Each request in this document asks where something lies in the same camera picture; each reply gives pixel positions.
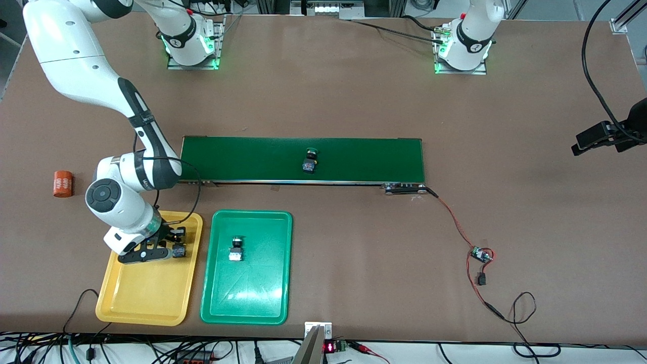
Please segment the red clip lead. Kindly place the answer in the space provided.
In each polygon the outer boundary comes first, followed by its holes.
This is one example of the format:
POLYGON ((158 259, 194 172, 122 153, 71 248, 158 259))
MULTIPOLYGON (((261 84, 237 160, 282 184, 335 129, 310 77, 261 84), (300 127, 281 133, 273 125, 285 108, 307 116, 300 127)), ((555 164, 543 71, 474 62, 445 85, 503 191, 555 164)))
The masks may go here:
POLYGON ((367 346, 362 345, 362 344, 360 344, 360 343, 358 343, 356 341, 347 341, 347 345, 350 348, 360 352, 361 354, 369 355, 369 356, 372 356, 372 357, 377 357, 377 358, 379 358, 381 360, 384 360, 386 362, 386 364, 391 364, 390 361, 388 359, 386 359, 385 357, 383 357, 382 355, 377 354, 375 351, 371 350, 367 346))

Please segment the black power strip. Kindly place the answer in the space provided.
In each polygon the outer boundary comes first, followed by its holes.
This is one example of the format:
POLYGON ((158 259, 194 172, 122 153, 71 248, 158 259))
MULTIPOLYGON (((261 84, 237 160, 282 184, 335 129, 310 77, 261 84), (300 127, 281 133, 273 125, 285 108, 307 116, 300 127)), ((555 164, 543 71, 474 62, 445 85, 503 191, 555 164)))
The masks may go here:
POLYGON ((175 364, 212 364, 215 356, 206 350, 181 350, 175 355, 175 364))

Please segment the green plastic tray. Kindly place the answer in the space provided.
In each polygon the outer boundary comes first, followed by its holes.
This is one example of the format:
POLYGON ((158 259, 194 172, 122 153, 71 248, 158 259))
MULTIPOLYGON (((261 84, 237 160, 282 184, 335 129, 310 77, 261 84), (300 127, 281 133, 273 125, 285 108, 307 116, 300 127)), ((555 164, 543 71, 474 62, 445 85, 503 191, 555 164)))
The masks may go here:
POLYGON ((293 217, 284 210, 218 210, 212 217, 201 320, 277 326, 288 316, 293 217), (243 260, 228 260, 243 236, 243 260))

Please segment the green conveyor belt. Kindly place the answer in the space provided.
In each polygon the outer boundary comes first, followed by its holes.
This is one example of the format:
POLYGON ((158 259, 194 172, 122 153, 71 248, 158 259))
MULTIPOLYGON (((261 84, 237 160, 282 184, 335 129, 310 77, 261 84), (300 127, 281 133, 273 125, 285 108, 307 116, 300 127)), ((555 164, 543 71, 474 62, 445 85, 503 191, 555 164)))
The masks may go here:
POLYGON ((180 181, 196 184, 378 186, 388 195, 429 193, 421 139, 185 136, 180 181), (303 172, 318 150, 314 174, 303 172))

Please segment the aluminium frame profile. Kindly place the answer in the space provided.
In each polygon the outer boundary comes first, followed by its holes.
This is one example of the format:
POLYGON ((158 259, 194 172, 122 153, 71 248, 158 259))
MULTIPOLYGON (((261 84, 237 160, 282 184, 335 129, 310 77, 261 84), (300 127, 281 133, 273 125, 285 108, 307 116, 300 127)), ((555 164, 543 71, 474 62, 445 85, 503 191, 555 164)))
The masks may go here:
POLYGON ((610 20, 613 34, 626 34, 628 25, 647 10, 647 0, 633 0, 617 16, 610 20))

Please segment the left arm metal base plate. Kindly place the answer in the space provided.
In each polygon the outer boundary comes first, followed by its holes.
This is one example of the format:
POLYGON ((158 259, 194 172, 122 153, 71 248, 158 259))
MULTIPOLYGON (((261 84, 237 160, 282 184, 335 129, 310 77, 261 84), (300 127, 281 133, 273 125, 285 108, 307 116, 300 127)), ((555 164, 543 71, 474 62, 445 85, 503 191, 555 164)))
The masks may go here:
POLYGON ((433 45, 434 68, 436 74, 487 74, 486 59, 488 49, 492 46, 491 39, 476 41, 459 35, 460 19, 454 19, 435 28, 432 39, 439 40, 433 45))

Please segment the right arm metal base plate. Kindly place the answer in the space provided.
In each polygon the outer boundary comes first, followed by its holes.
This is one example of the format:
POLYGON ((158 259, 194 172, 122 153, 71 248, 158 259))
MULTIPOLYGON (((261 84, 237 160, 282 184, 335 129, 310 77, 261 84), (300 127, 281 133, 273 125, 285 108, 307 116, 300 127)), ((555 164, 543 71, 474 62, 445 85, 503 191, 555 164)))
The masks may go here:
POLYGON ((217 70, 220 65, 227 16, 213 21, 192 14, 187 36, 176 39, 162 35, 168 55, 168 69, 217 70))

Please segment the orange cylindrical battery cell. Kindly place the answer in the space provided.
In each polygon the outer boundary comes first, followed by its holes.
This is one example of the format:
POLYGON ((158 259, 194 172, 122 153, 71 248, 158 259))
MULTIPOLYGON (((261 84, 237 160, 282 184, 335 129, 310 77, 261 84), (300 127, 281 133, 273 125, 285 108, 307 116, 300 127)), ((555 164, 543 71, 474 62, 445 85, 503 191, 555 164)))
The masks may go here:
POLYGON ((56 170, 53 180, 53 196, 69 198, 73 195, 73 173, 67 170, 56 170))

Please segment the yellow plastic tray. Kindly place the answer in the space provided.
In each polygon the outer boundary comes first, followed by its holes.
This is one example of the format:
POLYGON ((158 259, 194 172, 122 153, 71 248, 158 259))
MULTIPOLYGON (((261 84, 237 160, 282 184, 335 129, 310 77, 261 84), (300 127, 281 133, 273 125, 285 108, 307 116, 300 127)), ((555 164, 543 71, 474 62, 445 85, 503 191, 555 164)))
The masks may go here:
POLYGON ((111 253, 95 313, 101 321, 123 324, 176 326, 187 315, 203 219, 192 215, 187 228, 185 257, 123 264, 111 253))

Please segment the white light fixture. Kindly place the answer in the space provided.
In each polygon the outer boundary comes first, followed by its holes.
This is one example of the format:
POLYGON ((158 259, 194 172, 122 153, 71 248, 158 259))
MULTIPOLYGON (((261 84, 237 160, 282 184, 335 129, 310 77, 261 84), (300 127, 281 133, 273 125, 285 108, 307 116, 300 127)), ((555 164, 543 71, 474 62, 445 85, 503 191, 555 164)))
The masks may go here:
POLYGON ((328 16, 338 19, 365 17, 363 0, 298 0, 291 3, 291 10, 300 10, 305 16, 328 16))

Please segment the grey metal mount bracket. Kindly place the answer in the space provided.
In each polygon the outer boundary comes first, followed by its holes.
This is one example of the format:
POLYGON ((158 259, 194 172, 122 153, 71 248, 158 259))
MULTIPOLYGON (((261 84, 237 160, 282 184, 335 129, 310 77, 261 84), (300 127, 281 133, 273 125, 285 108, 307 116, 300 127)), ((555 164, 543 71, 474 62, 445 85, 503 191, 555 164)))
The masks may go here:
POLYGON ((307 321, 304 325, 303 342, 293 357, 291 364, 323 364, 325 342, 333 338, 332 323, 307 321))

